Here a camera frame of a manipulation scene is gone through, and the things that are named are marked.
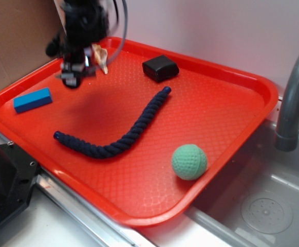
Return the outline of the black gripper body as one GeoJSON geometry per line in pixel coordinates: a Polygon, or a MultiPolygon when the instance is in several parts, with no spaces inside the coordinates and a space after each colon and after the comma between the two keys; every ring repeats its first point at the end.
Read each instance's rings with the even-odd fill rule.
{"type": "Polygon", "coordinates": [[[79,52],[107,37],[108,14],[99,1],[62,1],[60,9],[64,13],[65,40],[61,42],[62,32],[58,31],[46,47],[47,56],[79,52]]]}

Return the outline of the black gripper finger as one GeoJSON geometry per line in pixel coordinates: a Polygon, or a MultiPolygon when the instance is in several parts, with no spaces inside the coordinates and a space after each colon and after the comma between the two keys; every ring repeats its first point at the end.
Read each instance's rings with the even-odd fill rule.
{"type": "Polygon", "coordinates": [[[63,54],[61,79],[66,87],[70,89],[78,88],[81,85],[83,70],[84,53],[82,51],[63,54]]]}
{"type": "Polygon", "coordinates": [[[92,46],[88,46],[83,49],[85,60],[84,60],[84,75],[86,77],[95,76],[96,75],[96,65],[94,61],[94,51],[92,46]]]}

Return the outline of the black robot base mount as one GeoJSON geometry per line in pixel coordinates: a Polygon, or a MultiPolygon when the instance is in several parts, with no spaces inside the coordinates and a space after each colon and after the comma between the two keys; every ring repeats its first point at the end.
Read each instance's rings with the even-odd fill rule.
{"type": "Polygon", "coordinates": [[[0,228],[29,206],[39,168],[17,144],[0,144],[0,228]]]}

